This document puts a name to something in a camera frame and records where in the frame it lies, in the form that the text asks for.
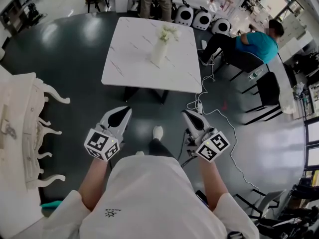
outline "black pants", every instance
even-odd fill
[[[319,187],[297,185],[291,195],[299,199],[315,201],[319,199]]]
[[[201,60],[207,63],[212,54],[214,54],[218,48],[223,51],[231,52],[236,48],[236,37],[231,38],[225,34],[215,34],[209,40],[206,49],[203,51]]]
[[[150,155],[151,156],[164,156],[175,158],[170,151],[160,142],[158,139],[153,139],[149,143]]]

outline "white sneaker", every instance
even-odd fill
[[[138,151],[135,153],[135,156],[145,156],[143,151]]]
[[[164,134],[163,128],[157,125],[156,127],[154,127],[152,134],[153,134],[153,139],[156,138],[158,140],[161,140]]]

